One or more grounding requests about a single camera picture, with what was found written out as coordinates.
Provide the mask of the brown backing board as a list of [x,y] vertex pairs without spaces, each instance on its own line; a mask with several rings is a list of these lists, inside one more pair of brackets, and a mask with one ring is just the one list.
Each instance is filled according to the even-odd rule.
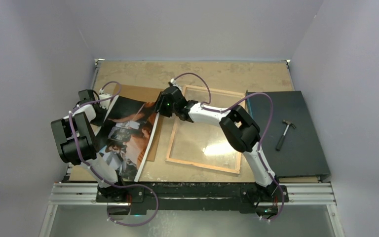
[[[144,102],[155,102],[159,96],[159,93],[162,91],[163,90],[159,88],[122,85],[119,95],[122,97],[144,101]],[[158,122],[156,123],[156,129],[154,131],[153,141],[149,149],[146,161],[155,161],[156,152],[157,152],[158,144],[160,141],[162,124],[163,124],[163,116],[159,116]]]

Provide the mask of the aluminium frame rails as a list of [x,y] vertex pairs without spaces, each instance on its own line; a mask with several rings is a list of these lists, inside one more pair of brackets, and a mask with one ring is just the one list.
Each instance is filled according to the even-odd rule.
[[[164,89],[175,76],[183,85],[238,93],[293,90],[285,62],[127,62],[103,61],[94,87],[109,81]],[[108,220],[107,203],[96,201],[97,184],[56,183],[42,236],[48,237],[342,237],[335,195],[330,183],[284,179],[289,201],[272,222],[237,211],[150,209],[146,215],[118,216],[136,227]]]

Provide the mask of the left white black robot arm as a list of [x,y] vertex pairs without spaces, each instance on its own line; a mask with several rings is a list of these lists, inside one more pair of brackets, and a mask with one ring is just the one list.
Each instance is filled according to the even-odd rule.
[[79,102],[68,115],[51,122],[56,148],[64,163],[81,166],[98,182],[99,192],[116,202],[127,197],[123,179],[98,154],[98,143],[91,125],[101,127],[118,94],[86,89],[78,93]]

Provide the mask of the small hammer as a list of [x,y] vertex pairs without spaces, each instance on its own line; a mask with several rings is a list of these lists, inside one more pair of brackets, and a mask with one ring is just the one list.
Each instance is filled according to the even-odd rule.
[[278,140],[278,143],[277,143],[277,145],[276,145],[276,147],[275,147],[275,150],[276,150],[276,151],[281,151],[288,130],[289,130],[290,128],[292,128],[292,129],[296,129],[296,126],[295,126],[291,121],[288,121],[288,120],[285,120],[285,119],[284,119],[284,120],[282,121],[282,123],[285,124],[286,127],[285,127],[284,132],[283,132],[282,135],[280,136],[280,139]]

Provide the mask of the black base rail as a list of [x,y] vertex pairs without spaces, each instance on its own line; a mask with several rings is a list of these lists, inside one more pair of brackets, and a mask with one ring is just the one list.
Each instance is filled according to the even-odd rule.
[[270,215],[277,213],[276,201],[289,201],[286,186],[264,188],[254,182],[125,182],[120,189],[98,187],[96,195],[96,202],[131,206],[132,215],[156,209]]

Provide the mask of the dark blue book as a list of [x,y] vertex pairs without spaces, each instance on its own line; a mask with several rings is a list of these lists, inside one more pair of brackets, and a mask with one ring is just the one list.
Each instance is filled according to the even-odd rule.
[[[316,129],[301,91],[267,92],[247,99],[247,109],[264,136],[262,149],[271,169],[280,178],[331,177]],[[275,147],[286,125],[290,128],[281,151]]]

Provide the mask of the printed photo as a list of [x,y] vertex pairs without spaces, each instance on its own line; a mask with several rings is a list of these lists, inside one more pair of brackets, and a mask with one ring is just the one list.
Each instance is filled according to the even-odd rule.
[[124,180],[140,178],[158,122],[154,107],[118,96],[97,133],[99,155]]

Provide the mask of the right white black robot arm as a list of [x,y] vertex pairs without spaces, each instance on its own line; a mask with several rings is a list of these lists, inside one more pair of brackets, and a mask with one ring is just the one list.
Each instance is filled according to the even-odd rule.
[[182,121],[220,127],[228,143],[247,160],[259,198],[269,201],[277,190],[283,191],[262,150],[264,136],[260,127],[239,102],[228,108],[213,107],[206,102],[187,100],[177,86],[170,85],[159,93],[154,111],[168,118],[175,115]]

